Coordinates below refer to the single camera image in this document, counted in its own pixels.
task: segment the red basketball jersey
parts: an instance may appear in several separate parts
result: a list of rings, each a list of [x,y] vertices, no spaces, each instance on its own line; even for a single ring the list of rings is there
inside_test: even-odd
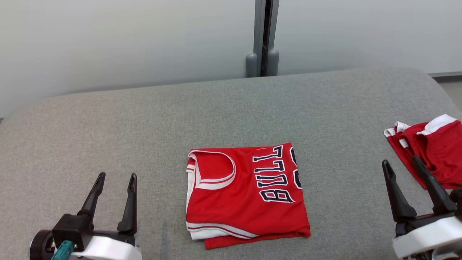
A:
[[[395,128],[384,132],[398,157],[415,179],[426,188],[412,163],[417,155],[432,172],[443,188],[462,186],[462,125],[446,114],[408,126],[396,122]]]
[[[187,229],[206,248],[310,236],[293,147],[193,149]]]

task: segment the teal connector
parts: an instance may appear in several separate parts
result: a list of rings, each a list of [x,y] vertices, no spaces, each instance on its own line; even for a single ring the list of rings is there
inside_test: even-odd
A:
[[[51,260],[68,260],[74,251],[74,243],[69,240],[63,241]]]

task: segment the white wall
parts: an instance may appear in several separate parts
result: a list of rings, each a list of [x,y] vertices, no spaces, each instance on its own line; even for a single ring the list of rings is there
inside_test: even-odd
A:
[[[462,1],[280,0],[278,74],[396,65],[462,71]]]
[[[0,117],[34,100],[245,76],[255,1],[0,1]]]

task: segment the gray upholstered table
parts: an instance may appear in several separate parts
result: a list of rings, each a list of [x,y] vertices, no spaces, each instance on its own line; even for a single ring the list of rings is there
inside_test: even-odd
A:
[[[27,259],[34,234],[77,213],[105,171],[95,226],[116,229],[137,173],[144,259],[395,259],[382,159],[418,213],[432,205],[383,130],[444,113],[460,118],[429,76],[399,68],[46,99],[0,124],[0,258]],[[209,251],[192,241],[184,216],[188,151],[284,142],[297,153],[312,236]]]

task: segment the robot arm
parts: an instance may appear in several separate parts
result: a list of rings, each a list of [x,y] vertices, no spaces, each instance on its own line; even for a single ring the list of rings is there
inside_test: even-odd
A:
[[[434,206],[433,214],[417,216],[396,183],[391,165],[387,160],[382,162],[396,222],[396,237],[393,239],[396,255],[420,260],[436,259],[437,255],[447,253],[462,257],[462,189],[453,190],[449,196],[417,156],[413,157],[413,163],[427,186]]]
[[[30,245],[31,260],[141,260],[137,245],[137,178],[132,174],[122,221],[114,231],[94,231],[93,216],[103,191],[100,173],[77,215],[64,214],[52,231],[41,230]]]

